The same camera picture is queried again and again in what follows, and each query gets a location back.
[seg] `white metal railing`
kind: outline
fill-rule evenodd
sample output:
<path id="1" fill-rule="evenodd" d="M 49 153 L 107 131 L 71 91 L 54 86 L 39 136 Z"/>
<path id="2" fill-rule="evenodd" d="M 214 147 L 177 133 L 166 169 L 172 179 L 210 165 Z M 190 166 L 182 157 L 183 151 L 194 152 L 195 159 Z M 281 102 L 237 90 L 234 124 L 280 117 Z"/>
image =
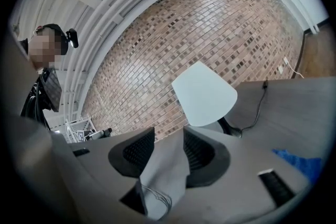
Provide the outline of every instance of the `white metal railing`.
<path id="1" fill-rule="evenodd" d="M 89 116 L 74 121 L 66 120 L 66 140 L 68 143 L 78 143 L 78 131 L 87 131 L 89 127 L 95 129 Z"/>

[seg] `desk surface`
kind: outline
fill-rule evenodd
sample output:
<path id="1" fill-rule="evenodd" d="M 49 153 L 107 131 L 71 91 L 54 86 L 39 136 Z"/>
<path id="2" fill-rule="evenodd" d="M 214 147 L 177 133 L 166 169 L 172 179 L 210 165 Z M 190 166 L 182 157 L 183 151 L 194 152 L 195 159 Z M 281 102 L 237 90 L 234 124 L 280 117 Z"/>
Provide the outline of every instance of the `desk surface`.
<path id="1" fill-rule="evenodd" d="M 223 143 L 230 153 L 230 166 L 212 185 L 187 189 L 167 222 L 240 223 L 273 211 L 277 207 L 258 177 L 258 173 L 268 169 L 274 169 L 296 194 L 309 185 L 296 168 L 269 150 L 223 133 L 191 129 Z"/>
<path id="2" fill-rule="evenodd" d="M 225 119 L 239 128 L 253 123 L 262 81 L 236 88 L 238 100 Z M 336 77 L 269 81 L 257 124 L 243 139 L 261 147 L 287 149 L 300 157 L 326 157 L 336 127 Z"/>

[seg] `person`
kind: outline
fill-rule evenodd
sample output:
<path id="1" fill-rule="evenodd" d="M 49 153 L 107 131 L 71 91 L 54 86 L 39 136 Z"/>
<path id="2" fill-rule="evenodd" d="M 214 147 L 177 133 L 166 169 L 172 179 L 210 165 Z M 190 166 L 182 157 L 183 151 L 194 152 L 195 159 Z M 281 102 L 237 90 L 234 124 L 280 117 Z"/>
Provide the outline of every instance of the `person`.
<path id="1" fill-rule="evenodd" d="M 60 61 L 60 57 L 67 54 L 69 47 L 66 35 L 57 24 L 38 26 L 31 40 L 26 38 L 20 43 L 37 71 Z"/>

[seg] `black vent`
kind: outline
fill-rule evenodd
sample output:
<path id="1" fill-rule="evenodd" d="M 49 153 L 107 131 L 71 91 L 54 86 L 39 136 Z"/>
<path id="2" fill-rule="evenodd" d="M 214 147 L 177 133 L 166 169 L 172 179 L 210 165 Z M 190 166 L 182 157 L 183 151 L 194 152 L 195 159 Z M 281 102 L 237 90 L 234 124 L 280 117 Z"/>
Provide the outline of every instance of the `black vent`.
<path id="1" fill-rule="evenodd" d="M 189 132 L 184 134 L 183 149 L 191 173 L 208 165 L 215 156 L 215 149 L 210 144 Z"/>
<path id="2" fill-rule="evenodd" d="M 110 164 L 123 176 L 139 178 L 154 151 L 154 128 L 114 146 L 108 155 Z"/>
<path id="3" fill-rule="evenodd" d="M 270 171 L 259 174 L 259 178 L 264 183 L 273 201 L 278 207 L 285 204 L 294 197 L 294 193 L 289 189 L 286 183 L 277 175 L 276 172 Z"/>
<path id="4" fill-rule="evenodd" d="M 230 164 L 227 148 L 190 127 L 184 127 L 183 149 L 188 158 L 190 175 L 186 187 L 205 187 L 215 183 Z"/>
<path id="5" fill-rule="evenodd" d="M 152 155 L 153 150 L 153 135 L 147 134 L 127 146 L 123 150 L 122 155 L 128 162 L 135 165 L 142 173 Z"/>

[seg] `blue object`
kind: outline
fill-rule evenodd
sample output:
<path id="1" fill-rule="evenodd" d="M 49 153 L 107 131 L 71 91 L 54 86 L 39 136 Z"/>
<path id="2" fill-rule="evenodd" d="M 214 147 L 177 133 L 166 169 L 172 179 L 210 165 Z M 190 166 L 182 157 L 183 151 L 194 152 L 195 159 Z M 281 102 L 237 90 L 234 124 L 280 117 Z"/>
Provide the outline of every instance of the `blue object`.
<path id="1" fill-rule="evenodd" d="M 287 150 L 272 150 L 279 157 L 300 170 L 311 183 L 315 183 L 321 172 L 321 158 L 301 158 L 290 154 Z"/>

